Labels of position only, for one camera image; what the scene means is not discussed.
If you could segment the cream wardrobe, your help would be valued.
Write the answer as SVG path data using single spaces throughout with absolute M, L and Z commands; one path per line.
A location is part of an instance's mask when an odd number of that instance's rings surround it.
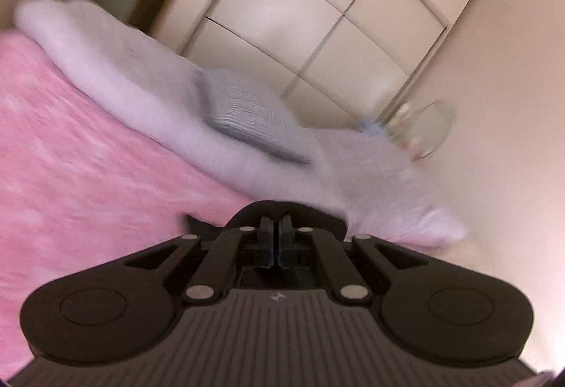
M 270 87 L 308 126 L 383 121 L 470 0 L 168 0 L 152 37 Z

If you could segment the grey striped pillow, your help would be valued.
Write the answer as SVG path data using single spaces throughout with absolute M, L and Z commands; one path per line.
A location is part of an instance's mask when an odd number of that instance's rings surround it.
M 212 129 L 278 159 L 312 163 L 308 130 L 270 88 L 223 69 L 203 70 L 197 87 L 204 121 Z

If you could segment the white fluffy quilt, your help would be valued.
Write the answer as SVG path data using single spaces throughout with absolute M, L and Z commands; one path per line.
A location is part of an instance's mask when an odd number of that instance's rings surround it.
M 20 0 L 13 23 L 103 110 L 248 198 L 300 202 L 343 218 L 350 235 L 397 244 L 435 248 L 465 237 L 428 179 L 386 138 L 301 126 L 312 163 L 281 160 L 209 127 L 197 87 L 205 69 L 94 2 Z

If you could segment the black garment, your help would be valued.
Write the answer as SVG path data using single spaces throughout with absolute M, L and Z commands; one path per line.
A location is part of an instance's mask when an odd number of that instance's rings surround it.
M 331 232 L 344 241 L 347 235 L 347 222 L 308 205 L 289 201 L 263 200 L 253 202 L 233 215 L 224 226 L 201 221 L 190 214 L 182 214 L 180 220 L 185 234 L 194 234 L 202 241 L 214 241 L 224 229 L 234 229 L 243 226 L 259 227 L 263 218 L 269 218 L 276 223 L 289 216 L 294 228 L 312 227 Z

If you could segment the pink floral blanket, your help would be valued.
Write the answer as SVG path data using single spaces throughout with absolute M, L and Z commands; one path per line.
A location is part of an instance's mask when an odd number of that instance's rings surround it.
M 1 377 L 31 361 L 19 311 L 38 287 L 248 200 L 101 110 L 45 52 L 1 36 Z

